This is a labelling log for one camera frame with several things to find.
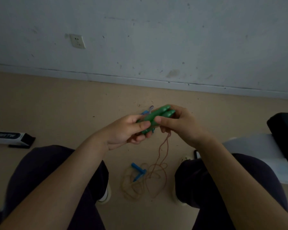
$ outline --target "green plastic handle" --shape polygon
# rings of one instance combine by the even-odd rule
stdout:
[[[154,118],[155,118],[156,116],[162,116],[162,117],[170,118],[170,117],[175,113],[175,110],[169,110],[169,111],[167,111],[167,110],[170,108],[170,105],[166,105],[166,106],[163,106],[163,107],[161,107],[161,108],[157,109],[156,111],[152,112],[152,113],[149,114],[149,115],[152,115],[153,113],[155,113],[155,112],[158,111],[158,114],[157,114],[157,115],[156,115],[156,114],[153,115]],[[152,120],[145,120],[145,118],[144,118],[143,121],[150,121],[151,125],[150,125],[150,127],[147,128],[146,130],[141,131],[141,133],[142,133],[143,135],[145,135],[146,133],[150,132],[150,131],[151,131],[152,129],[154,129],[155,127],[158,127],[158,126],[159,126],[159,124],[154,121],[154,118],[153,118]]]

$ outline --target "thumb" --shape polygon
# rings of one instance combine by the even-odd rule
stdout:
[[[161,126],[168,127],[173,130],[176,129],[177,119],[167,118],[163,116],[156,116],[154,120],[156,123],[158,123]]]
[[[140,122],[140,123],[133,123],[131,124],[130,128],[129,128],[129,134],[133,135],[135,133],[144,131],[145,129],[150,127],[150,121],[144,121],[144,122]]]

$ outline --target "person's left arm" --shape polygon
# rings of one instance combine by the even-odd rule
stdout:
[[[89,180],[104,154],[125,143],[139,144],[151,132],[136,123],[141,115],[125,116],[88,137],[52,174],[39,184],[2,222],[2,229],[67,229]]]

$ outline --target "hand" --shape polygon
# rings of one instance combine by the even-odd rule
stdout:
[[[108,126],[100,129],[96,134],[102,135],[109,150],[118,148],[126,143],[139,144],[146,138],[150,138],[152,132],[141,134],[141,131],[150,127],[150,121],[136,123],[142,115],[127,115]]]
[[[170,109],[176,111],[171,118],[156,116],[154,119],[163,133],[174,131],[194,148],[211,138],[208,131],[199,125],[188,109],[175,105],[171,105]]]

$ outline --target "person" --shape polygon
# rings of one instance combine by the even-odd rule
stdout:
[[[259,159],[230,154],[185,108],[155,117],[201,159],[182,160],[175,174],[177,202],[200,208],[194,229],[288,229],[288,203],[273,171]],[[35,148],[19,163],[8,185],[1,229],[104,229],[95,203],[109,196],[105,153],[151,136],[140,115],[122,117],[76,149]]]

